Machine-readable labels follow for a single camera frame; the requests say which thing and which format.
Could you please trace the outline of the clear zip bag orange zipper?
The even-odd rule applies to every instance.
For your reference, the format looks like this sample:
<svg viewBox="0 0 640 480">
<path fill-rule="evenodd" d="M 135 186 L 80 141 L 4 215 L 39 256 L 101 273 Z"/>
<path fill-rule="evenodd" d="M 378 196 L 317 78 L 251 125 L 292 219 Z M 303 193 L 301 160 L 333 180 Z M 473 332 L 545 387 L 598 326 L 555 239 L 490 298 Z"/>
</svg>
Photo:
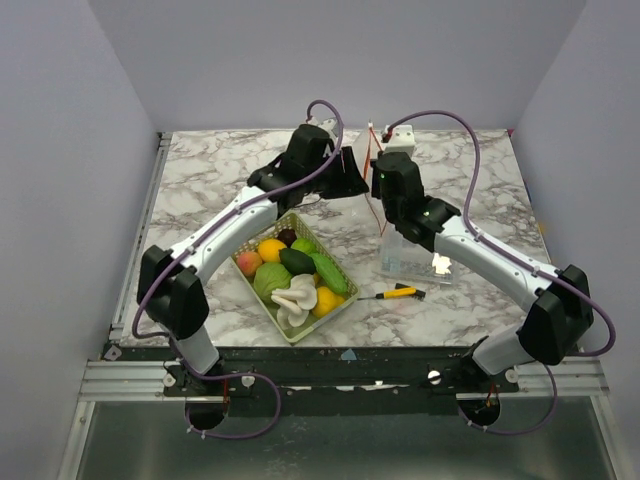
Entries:
<svg viewBox="0 0 640 480">
<path fill-rule="evenodd" d="M 377 159 L 378 153 L 382 150 L 382 145 L 374 129 L 374 123 L 371 120 L 367 122 L 366 128 L 358 134 L 351 148 L 357 168 L 368 187 L 368 192 L 364 194 L 364 200 L 371 218 L 377 225 L 379 235 L 382 236 L 385 233 L 387 221 L 380 201 L 372 196 L 372 162 Z"/>
</svg>

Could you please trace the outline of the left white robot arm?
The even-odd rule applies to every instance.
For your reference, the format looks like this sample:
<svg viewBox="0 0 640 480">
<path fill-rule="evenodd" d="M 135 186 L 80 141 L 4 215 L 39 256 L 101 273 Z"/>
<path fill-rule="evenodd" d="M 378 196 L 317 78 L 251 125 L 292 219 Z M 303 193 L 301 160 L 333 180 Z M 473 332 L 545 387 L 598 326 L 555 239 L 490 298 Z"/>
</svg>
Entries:
<svg viewBox="0 0 640 480">
<path fill-rule="evenodd" d="M 143 254 L 135 318 L 147 314 L 190 366 L 187 382 L 201 395 L 222 380 L 220 354 L 209 339 L 204 287 L 246 241 L 271 226 L 308 194 L 323 199 L 358 196 L 369 188 L 349 146 L 329 131 L 300 125 L 285 151 L 254 171 L 232 202 L 196 233 L 168 249 Z"/>
</svg>

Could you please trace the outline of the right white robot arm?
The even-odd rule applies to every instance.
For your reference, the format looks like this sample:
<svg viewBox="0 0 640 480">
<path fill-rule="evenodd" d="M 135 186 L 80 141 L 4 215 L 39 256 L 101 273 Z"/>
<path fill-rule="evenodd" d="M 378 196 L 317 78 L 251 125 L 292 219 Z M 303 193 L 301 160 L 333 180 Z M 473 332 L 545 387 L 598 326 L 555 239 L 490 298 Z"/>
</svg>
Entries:
<svg viewBox="0 0 640 480">
<path fill-rule="evenodd" d="M 417 164 L 404 152 L 374 161 L 372 194 L 387 221 L 407 241 L 456 261 L 499 288 L 526 314 L 525 320 L 476 342 L 460 379 L 480 392 L 496 375 L 537 361 L 559 364 L 593 323 L 586 274 L 575 266 L 559 270 L 467 226 L 448 202 L 425 194 Z"/>
</svg>

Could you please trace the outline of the green bitter cucumber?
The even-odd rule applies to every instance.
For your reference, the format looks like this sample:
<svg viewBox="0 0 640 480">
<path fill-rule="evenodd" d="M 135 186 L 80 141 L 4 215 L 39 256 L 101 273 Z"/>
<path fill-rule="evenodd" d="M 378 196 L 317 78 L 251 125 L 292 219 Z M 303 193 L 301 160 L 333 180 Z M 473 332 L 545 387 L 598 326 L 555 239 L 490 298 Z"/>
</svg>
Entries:
<svg viewBox="0 0 640 480">
<path fill-rule="evenodd" d="M 348 283 L 329 257 L 321 253 L 312 253 L 310 258 L 314 262 L 317 273 L 332 292 L 338 295 L 347 293 Z"/>
</svg>

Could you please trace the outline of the dark green avocado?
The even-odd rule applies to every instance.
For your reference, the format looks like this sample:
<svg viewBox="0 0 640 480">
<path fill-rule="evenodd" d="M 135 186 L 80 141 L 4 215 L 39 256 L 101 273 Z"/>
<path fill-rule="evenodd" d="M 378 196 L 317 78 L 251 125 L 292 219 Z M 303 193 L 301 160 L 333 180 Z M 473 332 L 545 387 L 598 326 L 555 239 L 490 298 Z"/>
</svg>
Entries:
<svg viewBox="0 0 640 480">
<path fill-rule="evenodd" d="M 316 266 L 313 259 L 299 250 L 284 248 L 279 251 L 280 263 L 292 275 L 302 275 L 316 273 Z"/>
</svg>

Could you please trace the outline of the light green pepper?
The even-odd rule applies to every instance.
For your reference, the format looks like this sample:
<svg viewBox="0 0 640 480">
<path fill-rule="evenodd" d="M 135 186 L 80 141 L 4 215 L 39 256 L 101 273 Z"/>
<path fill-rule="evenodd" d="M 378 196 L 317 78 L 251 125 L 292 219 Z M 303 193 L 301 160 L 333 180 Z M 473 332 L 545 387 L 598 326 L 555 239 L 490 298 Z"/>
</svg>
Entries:
<svg viewBox="0 0 640 480">
<path fill-rule="evenodd" d="M 292 244 L 291 249 L 302 252 L 306 255 L 311 255 L 317 252 L 315 244 L 304 237 L 297 238 Z"/>
</svg>

